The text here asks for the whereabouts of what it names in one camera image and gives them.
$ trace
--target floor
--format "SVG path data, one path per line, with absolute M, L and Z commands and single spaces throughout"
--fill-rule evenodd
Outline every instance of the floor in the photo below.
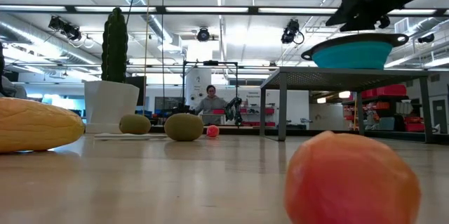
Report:
M 99 141 L 0 155 L 0 220 L 9 223 L 289 223 L 286 164 L 306 138 Z M 392 146 L 420 177 L 419 223 L 449 220 L 449 147 Z

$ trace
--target blue bowl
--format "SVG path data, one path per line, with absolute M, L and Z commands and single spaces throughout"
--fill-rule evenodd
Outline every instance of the blue bowl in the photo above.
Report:
M 404 34 L 356 34 L 324 41 L 301 57 L 323 68 L 381 70 L 393 47 L 407 41 Z

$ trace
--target table leg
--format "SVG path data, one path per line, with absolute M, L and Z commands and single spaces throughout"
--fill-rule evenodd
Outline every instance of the table leg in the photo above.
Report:
M 280 73 L 278 140 L 287 138 L 287 73 Z
M 432 135 L 432 120 L 430 116 L 429 87 L 427 86 L 427 77 L 420 78 L 420 86 L 426 143 L 435 143 Z
M 365 135 L 365 125 L 363 125 L 363 102 L 362 102 L 362 92 L 357 93 L 357 114 L 358 114 L 358 134 L 361 136 Z
M 260 89 L 260 136 L 265 136 L 265 106 L 267 104 L 267 90 L 265 88 Z

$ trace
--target pink ball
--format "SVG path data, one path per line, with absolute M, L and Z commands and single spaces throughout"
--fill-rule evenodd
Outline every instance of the pink ball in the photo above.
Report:
M 219 133 L 220 133 L 220 129 L 218 128 L 218 126 L 212 125 L 212 126 L 208 127 L 208 130 L 207 130 L 208 137 L 217 137 Z

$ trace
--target white flower pot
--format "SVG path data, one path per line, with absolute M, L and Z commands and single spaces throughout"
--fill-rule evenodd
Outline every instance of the white flower pot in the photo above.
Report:
M 123 115 L 134 114 L 139 88 L 111 81 L 84 83 L 86 133 L 120 133 Z

